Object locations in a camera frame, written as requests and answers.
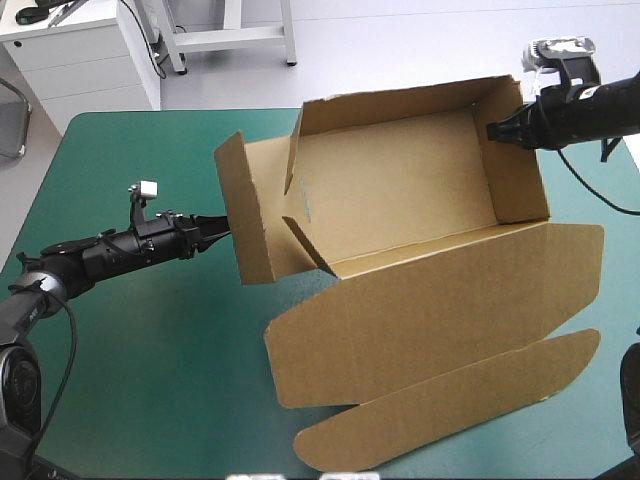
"green tabletop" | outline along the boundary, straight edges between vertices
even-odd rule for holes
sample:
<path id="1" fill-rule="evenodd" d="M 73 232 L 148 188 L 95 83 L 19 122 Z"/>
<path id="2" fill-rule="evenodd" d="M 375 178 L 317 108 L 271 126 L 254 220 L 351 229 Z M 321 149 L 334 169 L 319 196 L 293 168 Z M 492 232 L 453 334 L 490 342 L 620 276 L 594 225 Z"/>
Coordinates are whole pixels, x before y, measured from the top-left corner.
<path id="1" fill-rule="evenodd" d="M 159 183 L 148 215 L 172 209 L 219 215 L 213 150 L 242 130 L 248 140 L 287 134 L 297 110 L 85 114 L 70 125 L 13 254 L 110 227 L 127 227 L 127 187 Z M 640 181 L 621 146 L 567 149 L 601 190 L 640 208 Z M 628 457 L 618 368 L 640 324 L 640 219 L 590 197 L 555 154 L 539 155 L 554 221 L 605 225 L 601 292 L 557 333 L 596 327 L 602 343 L 586 372 L 549 401 L 382 466 L 394 477 L 590 477 Z M 18 276 L 10 258 L 4 289 Z M 335 280 L 316 271 L 276 284 L 240 284 L 231 238 L 190 261 L 108 280 L 72 302 L 79 320 L 75 369 L 38 453 L 90 477 L 222 477 L 317 472 L 295 456 L 302 428 L 336 412 L 279 406 L 262 334 L 270 320 Z M 63 314 L 34 329 L 46 405 L 67 358 Z"/>

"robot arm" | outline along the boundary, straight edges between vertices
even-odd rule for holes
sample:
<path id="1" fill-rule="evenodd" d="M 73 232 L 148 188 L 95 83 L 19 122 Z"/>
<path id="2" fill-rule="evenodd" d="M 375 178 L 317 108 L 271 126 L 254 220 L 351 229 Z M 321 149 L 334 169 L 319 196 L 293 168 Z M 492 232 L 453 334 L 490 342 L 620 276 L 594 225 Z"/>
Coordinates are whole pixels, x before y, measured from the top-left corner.
<path id="1" fill-rule="evenodd" d="M 145 220 L 143 209 L 157 185 L 141 181 L 131 192 L 130 226 L 117 233 L 58 243 L 38 258 L 20 254 L 23 272 L 0 303 L 0 472 L 24 480 L 42 434 L 41 377 L 27 336 L 35 323 L 56 313 L 96 282 L 175 258 L 204 252 L 229 234 L 226 217 L 183 217 L 171 211 Z"/>
<path id="2" fill-rule="evenodd" d="M 523 56 L 525 71 L 560 74 L 560 84 L 543 88 L 534 103 L 487 126 L 490 140 L 523 148 L 558 150 L 574 143 L 601 140 L 603 160 L 620 137 L 640 133 L 640 72 L 632 78 L 600 84 L 593 62 L 593 42 L 586 37 L 537 40 Z"/>

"cable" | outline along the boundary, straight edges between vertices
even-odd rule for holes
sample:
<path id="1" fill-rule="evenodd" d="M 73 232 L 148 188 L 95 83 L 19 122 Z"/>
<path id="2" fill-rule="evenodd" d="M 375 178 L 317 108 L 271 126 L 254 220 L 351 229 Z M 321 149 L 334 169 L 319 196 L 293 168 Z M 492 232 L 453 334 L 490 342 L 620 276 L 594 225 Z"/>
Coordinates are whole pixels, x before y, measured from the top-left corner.
<path id="1" fill-rule="evenodd" d="M 578 180 L 582 184 L 582 186 L 584 188 L 586 188 L 593 196 L 599 198 L 604 203 L 606 203 L 611 208 L 613 208 L 614 210 L 616 210 L 616 211 L 618 211 L 620 213 L 624 213 L 625 215 L 640 216 L 640 210 L 628 210 L 626 208 L 620 207 L 619 205 L 616 205 L 611 200 L 609 200 L 607 197 L 602 195 L 600 192 L 598 192 L 595 188 L 593 188 L 591 185 L 589 185 L 586 182 L 586 180 L 580 176 L 580 174 L 578 172 L 576 172 L 576 170 L 569 163 L 569 160 L 567 160 L 567 157 L 565 157 L 564 153 L 562 153 L 562 149 L 558 149 L 558 150 L 556 150 L 556 152 L 558 152 L 558 155 L 560 155 L 560 158 L 562 159 L 563 163 L 566 165 L 566 167 L 569 169 L 569 171 L 573 174 L 573 176 L 576 178 L 576 180 Z"/>
<path id="2" fill-rule="evenodd" d="M 127 8 L 127 10 L 131 12 L 131 15 L 133 15 L 133 19 L 136 21 L 136 24 L 138 25 L 138 29 L 140 30 L 140 34 L 142 35 L 142 40 L 144 41 L 144 44 L 147 47 L 147 55 L 149 56 L 149 60 L 151 61 L 153 70 L 156 72 L 156 75 L 158 75 L 161 79 L 164 80 L 165 78 L 167 78 L 167 73 L 164 71 L 164 69 L 160 65 L 156 63 L 155 59 L 153 58 L 153 51 L 151 50 L 151 46 L 149 45 L 149 42 L 147 42 L 147 37 L 144 34 L 144 29 L 140 24 L 140 20 L 138 20 L 138 16 L 135 14 L 133 9 L 129 6 L 127 2 L 125 2 L 124 0 L 120 0 L 120 3 L 122 3 Z"/>
<path id="3" fill-rule="evenodd" d="M 44 436 L 45 432 L 49 428 L 49 425 L 51 424 L 51 420 L 53 420 L 53 416 L 56 413 L 56 409 L 58 408 L 58 404 L 60 403 L 62 394 L 65 388 L 67 387 L 69 376 L 71 375 L 71 369 L 73 368 L 73 362 L 75 361 L 75 358 L 76 358 L 76 351 L 78 349 L 78 325 L 76 322 L 76 317 L 73 314 L 73 310 L 71 310 L 71 307 L 67 302 L 62 300 L 56 294 L 43 290 L 41 288 L 41 285 L 42 285 L 42 280 L 37 280 L 33 284 L 27 287 L 21 287 L 17 285 L 12 285 L 9 287 L 9 290 L 11 290 L 14 293 L 24 292 L 24 291 L 42 293 L 45 297 L 47 297 L 48 299 L 53 299 L 57 304 L 59 304 L 62 308 L 64 308 L 65 311 L 67 312 L 67 316 L 69 317 L 69 328 L 71 330 L 71 345 L 69 347 L 69 359 L 67 360 L 67 366 L 64 370 L 64 374 L 62 375 L 62 380 L 60 381 L 60 386 L 58 387 L 56 396 L 53 398 L 53 401 L 51 402 L 51 406 L 49 407 L 49 413 L 47 413 L 47 417 L 45 418 L 45 421 L 42 423 L 42 427 L 40 428 L 38 433 L 34 435 L 34 442 L 36 446 L 38 446 L 38 444 L 42 440 L 42 437 Z"/>

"cardboard box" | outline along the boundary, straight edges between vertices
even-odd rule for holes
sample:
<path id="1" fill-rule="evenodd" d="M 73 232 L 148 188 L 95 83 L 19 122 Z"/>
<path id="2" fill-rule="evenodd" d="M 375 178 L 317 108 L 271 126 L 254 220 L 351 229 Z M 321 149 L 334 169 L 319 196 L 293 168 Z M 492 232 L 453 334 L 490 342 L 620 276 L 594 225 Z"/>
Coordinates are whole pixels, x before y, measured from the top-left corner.
<path id="1" fill-rule="evenodd" d="M 594 332 L 563 337 L 570 349 L 542 340 L 597 295 L 603 231 L 548 223 L 535 153 L 488 141 L 521 104 L 511 77 L 337 96 L 305 103 L 289 137 L 238 133 L 216 150 L 243 283 L 318 267 L 341 279 L 265 333 L 282 405 L 365 404 L 327 421 L 351 438 L 340 429 L 362 411 L 377 433 L 402 412 L 427 420 L 424 394 L 447 379 L 457 421 L 342 454 L 323 422 L 296 440 L 310 465 L 375 466 L 548 397 L 595 352 Z M 550 359 L 570 368 L 556 377 Z M 525 364 L 535 384 L 509 393 Z M 477 365 L 501 401 L 456 413 Z"/>

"desk drawer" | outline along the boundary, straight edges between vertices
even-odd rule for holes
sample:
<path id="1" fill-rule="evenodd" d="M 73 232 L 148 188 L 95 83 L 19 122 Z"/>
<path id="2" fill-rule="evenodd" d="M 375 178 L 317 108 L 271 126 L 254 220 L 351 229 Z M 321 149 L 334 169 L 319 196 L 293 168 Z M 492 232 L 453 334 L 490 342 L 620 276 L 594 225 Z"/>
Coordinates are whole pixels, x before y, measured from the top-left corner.
<path id="1" fill-rule="evenodd" d="M 29 86 L 42 100 L 111 90 L 141 83 L 131 57 L 107 58 L 23 72 Z"/>
<path id="2" fill-rule="evenodd" d="M 43 100 L 42 106 L 61 134 L 80 113 L 153 110 L 142 85 L 52 98 Z"/>
<path id="3" fill-rule="evenodd" d="M 117 25 L 25 38 L 4 46 L 22 72 L 129 54 Z"/>

